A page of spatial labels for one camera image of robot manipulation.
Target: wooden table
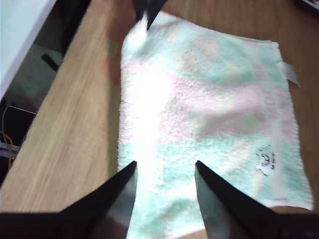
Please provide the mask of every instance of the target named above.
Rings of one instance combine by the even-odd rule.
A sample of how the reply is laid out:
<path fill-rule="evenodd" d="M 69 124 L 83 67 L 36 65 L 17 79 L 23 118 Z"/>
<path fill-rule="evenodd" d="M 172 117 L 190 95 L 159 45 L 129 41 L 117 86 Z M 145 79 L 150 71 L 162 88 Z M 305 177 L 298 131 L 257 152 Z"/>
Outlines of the wooden table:
<path fill-rule="evenodd" d="M 303 86 L 290 84 L 290 91 L 318 213 L 319 19 L 291 0 L 168 0 L 164 10 L 221 32 L 279 42 Z M 62 210 L 116 173 L 120 50 L 134 24 L 131 0 L 92 0 L 2 186 L 3 211 Z"/>

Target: yellow cable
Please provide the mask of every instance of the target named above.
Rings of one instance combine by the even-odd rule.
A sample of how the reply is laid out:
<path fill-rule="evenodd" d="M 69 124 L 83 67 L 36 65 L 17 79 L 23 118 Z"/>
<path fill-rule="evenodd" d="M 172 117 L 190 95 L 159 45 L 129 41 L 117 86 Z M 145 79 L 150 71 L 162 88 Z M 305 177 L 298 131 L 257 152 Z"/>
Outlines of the yellow cable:
<path fill-rule="evenodd" d="M 12 159 L 12 152 L 13 152 L 13 143 L 12 140 L 10 139 L 10 137 L 8 135 L 6 135 L 5 133 L 3 133 L 2 131 L 0 131 L 0 133 L 2 133 L 2 135 L 4 137 L 6 137 L 9 141 L 10 141 L 10 146 L 11 146 L 11 150 L 9 152 L 9 170 L 11 169 L 11 159 Z"/>

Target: pastel towel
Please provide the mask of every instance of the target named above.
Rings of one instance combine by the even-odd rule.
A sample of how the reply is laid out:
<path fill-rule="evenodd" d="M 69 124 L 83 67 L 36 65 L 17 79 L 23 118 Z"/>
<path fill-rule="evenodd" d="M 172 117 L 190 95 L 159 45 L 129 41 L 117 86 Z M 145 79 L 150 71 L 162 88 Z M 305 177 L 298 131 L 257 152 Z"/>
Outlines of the pastel towel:
<path fill-rule="evenodd" d="M 278 44 L 160 12 L 122 47 L 119 169 L 138 162 L 127 238 L 204 229 L 195 162 L 260 203 L 312 209 Z"/>

